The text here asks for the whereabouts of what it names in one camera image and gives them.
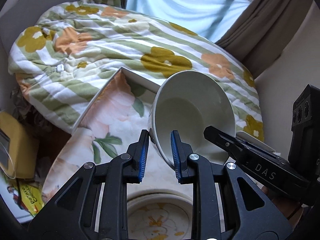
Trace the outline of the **person's right hand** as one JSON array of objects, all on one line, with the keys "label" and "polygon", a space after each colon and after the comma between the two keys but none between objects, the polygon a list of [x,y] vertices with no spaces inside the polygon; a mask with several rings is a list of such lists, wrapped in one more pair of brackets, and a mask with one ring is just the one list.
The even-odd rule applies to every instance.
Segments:
[{"label": "person's right hand", "polygon": [[286,199],[282,195],[278,196],[275,192],[269,190],[266,186],[263,186],[261,190],[287,218],[292,228],[294,229],[302,217],[304,211],[302,205],[299,203],[294,203],[293,201]]}]

